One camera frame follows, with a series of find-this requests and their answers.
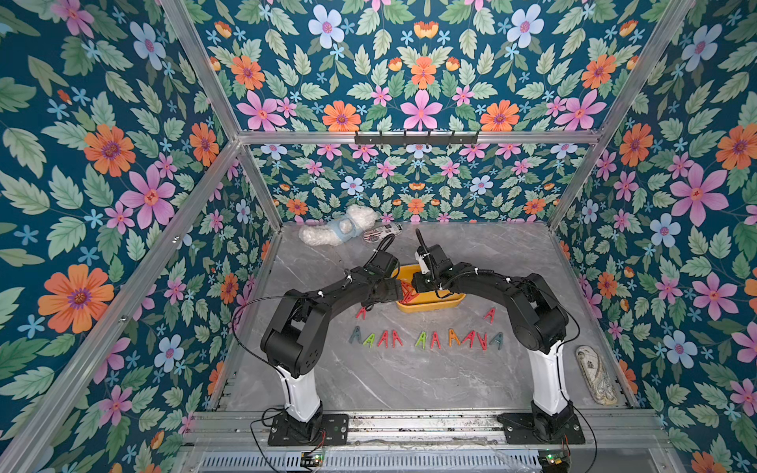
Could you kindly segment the yellow plastic storage box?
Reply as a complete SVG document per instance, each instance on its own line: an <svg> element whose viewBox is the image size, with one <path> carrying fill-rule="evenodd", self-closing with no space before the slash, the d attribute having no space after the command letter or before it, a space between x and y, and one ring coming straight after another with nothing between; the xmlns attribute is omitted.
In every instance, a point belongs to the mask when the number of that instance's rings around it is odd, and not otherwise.
<svg viewBox="0 0 757 473"><path fill-rule="evenodd" d="M394 271L394 277L400 282L406 281L411 283L412 276L420 270L418 264L404 265L398 270ZM458 307L465 299L465 294L453 294L449 291L443 291L440 293L441 297L437 296L437 293L418 293L418 297L410 305L402 305L400 300L396 302L396 307L403 313L423 313L423 311L439 311L440 309L453 309Z"/></svg>

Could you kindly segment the teal grey clothespin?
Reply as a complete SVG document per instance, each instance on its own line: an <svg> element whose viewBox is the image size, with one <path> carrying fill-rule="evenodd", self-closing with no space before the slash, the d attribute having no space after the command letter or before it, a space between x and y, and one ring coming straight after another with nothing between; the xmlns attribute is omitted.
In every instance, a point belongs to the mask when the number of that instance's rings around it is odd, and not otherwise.
<svg viewBox="0 0 757 473"><path fill-rule="evenodd" d="M361 331L361 327L360 326L356 325L354 327L354 329L353 329L353 331L352 331L352 333L350 335L350 338L349 338L349 343L350 344L362 344L363 343L363 336L362 336L362 331Z"/></svg>
<svg viewBox="0 0 757 473"><path fill-rule="evenodd" d="M504 333L499 332L489 340L489 346L492 349L501 350L504 342Z"/></svg>

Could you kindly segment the orange clothespin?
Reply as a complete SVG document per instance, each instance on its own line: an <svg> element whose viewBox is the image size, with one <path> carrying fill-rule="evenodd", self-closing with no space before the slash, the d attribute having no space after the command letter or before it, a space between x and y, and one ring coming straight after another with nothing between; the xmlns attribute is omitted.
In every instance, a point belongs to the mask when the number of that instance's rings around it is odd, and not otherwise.
<svg viewBox="0 0 757 473"><path fill-rule="evenodd" d="M457 333L455 332L455 329L451 328L449 330L449 346L450 347L453 347L453 346L460 347L462 345L463 345L463 341L461 340L461 337L459 337L459 335L457 335Z"/></svg>

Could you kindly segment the green clothespin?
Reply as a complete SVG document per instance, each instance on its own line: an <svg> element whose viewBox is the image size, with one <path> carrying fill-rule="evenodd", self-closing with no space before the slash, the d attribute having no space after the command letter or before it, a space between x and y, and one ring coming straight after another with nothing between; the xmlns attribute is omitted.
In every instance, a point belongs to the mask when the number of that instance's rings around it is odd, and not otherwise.
<svg viewBox="0 0 757 473"><path fill-rule="evenodd" d="M363 346L365 346L365 347L368 347L368 348L373 348L373 347L375 347L375 346L376 346L376 342L377 342L377 339L376 339L376 334L375 334L375 333L372 333L372 334L370 334L370 335L369 335L369 336L368 336L368 337L367 337L367 338L366 338L366 339L365 339L365 340L363 341L362 345L363 345Z"/></svg>
<svg viewBox="0 0 757 473"><path fill-rule="evenodd" d="M415 347L417 349L419 349L419 350L425 350L426 349L426 347L427 347L427 332L426 331L422 331L419 334L419 336L418 336L418 338L417 338L417 340L415 342Z"/></svg>

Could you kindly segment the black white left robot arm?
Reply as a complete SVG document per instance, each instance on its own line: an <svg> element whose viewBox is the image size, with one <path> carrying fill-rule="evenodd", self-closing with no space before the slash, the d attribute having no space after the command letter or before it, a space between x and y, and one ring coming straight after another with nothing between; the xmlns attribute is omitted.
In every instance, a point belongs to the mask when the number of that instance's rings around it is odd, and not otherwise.
<svg viewBox="0 0 757 473"><path fill-rule="evenodd" d="M340 280L307 292L290 290L281 298L260 349L280 376L285 412L292 420L307 424L323 411L313 370L323 355L331 321L355 305L370 309L399 301L398 268L394 255L377 250Z"/></svg>

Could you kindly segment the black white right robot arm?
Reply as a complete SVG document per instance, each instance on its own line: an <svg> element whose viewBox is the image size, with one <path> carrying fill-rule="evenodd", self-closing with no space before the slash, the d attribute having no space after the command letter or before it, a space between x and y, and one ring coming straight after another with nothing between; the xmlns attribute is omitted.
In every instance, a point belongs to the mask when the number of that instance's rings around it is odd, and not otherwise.
<svg viewBox="0 0 757 473"><path fill-rule="evenodd" d="M413 278L417 292L473 295L504 307L516 340L528 351L533 410L548 417L573 413L562 361L569 315L541 275L507 276L466 262L453 263L437 244L418 246L415 259L421 268Z"/></svg>

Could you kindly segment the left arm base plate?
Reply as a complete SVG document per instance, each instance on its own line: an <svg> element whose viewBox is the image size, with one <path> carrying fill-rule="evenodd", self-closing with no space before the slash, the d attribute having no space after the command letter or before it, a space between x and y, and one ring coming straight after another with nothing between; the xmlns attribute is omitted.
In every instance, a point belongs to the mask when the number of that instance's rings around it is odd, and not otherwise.
<svg viewBox="0 0 757 473"><path fill-rule="evenodd" d="M288 413L277 414L269 432L270 447L305 447L347 444L350 418L347 414L317 414L305 423Z"/></svg>

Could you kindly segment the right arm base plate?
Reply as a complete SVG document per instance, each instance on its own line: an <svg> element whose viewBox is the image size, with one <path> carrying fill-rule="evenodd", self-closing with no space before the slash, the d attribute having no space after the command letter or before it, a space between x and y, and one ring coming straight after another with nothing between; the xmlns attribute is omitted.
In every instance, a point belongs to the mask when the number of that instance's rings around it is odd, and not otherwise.
<svg viewBox="0 0 757 473"><path fill-rule="evenodd" d="M576 413L568 416L543 416L533 413L502 413L502 425L509 445L585 445L587 439Z"/></svg>

